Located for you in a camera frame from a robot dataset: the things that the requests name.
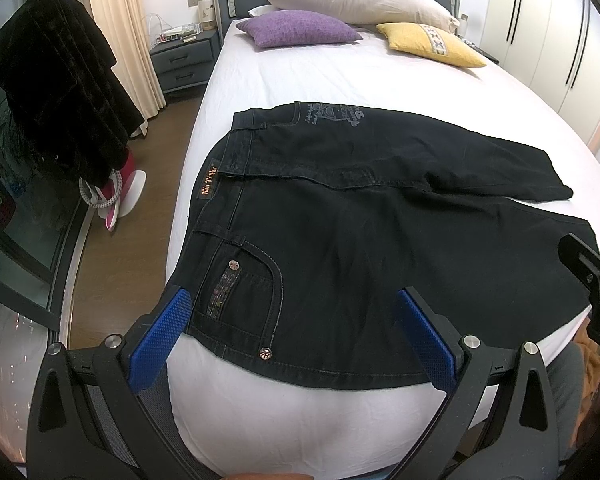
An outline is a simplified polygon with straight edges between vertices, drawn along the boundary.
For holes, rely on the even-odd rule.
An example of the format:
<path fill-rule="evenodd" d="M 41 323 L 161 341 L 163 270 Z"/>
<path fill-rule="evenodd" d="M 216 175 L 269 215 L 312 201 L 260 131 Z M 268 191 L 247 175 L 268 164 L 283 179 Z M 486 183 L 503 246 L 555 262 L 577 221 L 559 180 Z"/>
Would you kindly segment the white wardrobe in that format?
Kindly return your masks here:
<path fill-rule="evenodd" d="M 600 148 L 600 14 L 592 0 L 489 0 L 480 47 Z"/>

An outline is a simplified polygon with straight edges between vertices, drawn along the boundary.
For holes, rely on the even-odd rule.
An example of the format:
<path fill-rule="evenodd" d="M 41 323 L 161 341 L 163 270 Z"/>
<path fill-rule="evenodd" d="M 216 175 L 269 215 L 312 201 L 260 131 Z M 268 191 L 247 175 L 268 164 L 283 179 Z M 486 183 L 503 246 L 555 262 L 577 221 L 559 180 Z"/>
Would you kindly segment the black denim pants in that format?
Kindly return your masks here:
<path fill-rule="evenodd" d="M 202 164 L 174 285 L 221 359 L 296 386 L 426 378 L 394 306 L 411 286 L 492 347 L 540 341 L 588 306 L 559 240 L 593 244 L 548 155 L 417 114 L 293 102 L 234 115 Z"/>

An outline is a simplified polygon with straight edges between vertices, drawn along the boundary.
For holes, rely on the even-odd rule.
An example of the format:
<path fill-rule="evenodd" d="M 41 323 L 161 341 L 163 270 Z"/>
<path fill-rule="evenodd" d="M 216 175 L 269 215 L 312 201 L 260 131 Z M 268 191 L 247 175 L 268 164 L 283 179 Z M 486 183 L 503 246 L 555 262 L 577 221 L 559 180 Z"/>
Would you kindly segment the beige curtain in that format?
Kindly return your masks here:
<path fill-rule="evenodd" d="M 143 118 L 166 106 L 149 55 L 142 0 L 90 0 L 94 20 L 114 51 L 114 74 Z"/>

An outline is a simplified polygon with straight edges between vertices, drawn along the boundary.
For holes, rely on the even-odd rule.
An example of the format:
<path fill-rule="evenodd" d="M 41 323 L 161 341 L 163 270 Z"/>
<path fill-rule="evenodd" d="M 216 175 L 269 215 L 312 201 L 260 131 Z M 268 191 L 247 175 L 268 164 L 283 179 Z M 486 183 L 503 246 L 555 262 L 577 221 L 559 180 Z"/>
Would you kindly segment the purple cushion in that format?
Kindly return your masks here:
<path fill-rule="evenodd" d="M 362 36 L 338 18 L 302 10 L 273 11 L 248 18 L 236 27 L 251 37 L 258 49 L 352 44 Z"/>

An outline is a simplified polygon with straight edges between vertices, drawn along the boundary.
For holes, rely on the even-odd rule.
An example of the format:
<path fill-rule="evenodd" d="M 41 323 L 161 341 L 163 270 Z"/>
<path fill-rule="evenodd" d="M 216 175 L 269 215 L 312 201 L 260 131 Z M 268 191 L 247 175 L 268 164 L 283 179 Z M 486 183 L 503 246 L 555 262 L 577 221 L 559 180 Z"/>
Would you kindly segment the black hanging garment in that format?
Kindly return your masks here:
<path fill-rule="evenodd" d="M 27 0 L 0 29 L 0 87 L 24 156 L 102 188 L 143 123 L 112 70 L 102 31 L 78 0 Z"/>

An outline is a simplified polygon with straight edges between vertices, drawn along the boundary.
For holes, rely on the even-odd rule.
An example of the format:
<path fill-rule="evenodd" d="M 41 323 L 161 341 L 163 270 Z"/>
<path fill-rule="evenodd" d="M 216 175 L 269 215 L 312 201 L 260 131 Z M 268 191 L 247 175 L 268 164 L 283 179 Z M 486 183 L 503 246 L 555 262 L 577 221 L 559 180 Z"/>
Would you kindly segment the yellow cushion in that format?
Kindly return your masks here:
<path fill-rule="evenodd" d="M 450 32 L 426 24 L 384 23 L 376 26 L 393 51 L 460 68 L 486 66 L 486 59 Z"/>

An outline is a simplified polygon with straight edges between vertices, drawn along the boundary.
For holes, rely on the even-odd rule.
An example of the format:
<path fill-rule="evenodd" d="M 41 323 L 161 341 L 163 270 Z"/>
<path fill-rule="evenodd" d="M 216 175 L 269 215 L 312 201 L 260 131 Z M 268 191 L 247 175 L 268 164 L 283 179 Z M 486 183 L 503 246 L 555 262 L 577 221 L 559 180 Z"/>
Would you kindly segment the grey nightstand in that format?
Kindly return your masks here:
<path fill-rule="evenodd" d="M 160 88 L 164 94 L 206 84 L 220 54 L 216 30 L 201 32 L 193 39 L 157 44 L 149 51 Z"/>

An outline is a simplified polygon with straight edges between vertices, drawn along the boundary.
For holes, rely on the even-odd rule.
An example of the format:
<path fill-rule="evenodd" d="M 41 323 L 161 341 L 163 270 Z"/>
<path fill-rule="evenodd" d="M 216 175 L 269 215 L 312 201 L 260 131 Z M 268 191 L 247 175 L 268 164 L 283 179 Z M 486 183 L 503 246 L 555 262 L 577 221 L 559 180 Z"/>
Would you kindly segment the orange cloth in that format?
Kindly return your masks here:
<path fill-rule="evenodd" d="M 578 328 L 573 342 L 581 350 L 585 371 L 592 377 L 600 376 L 600 346 L 588 336 L 588 320 Z"/>

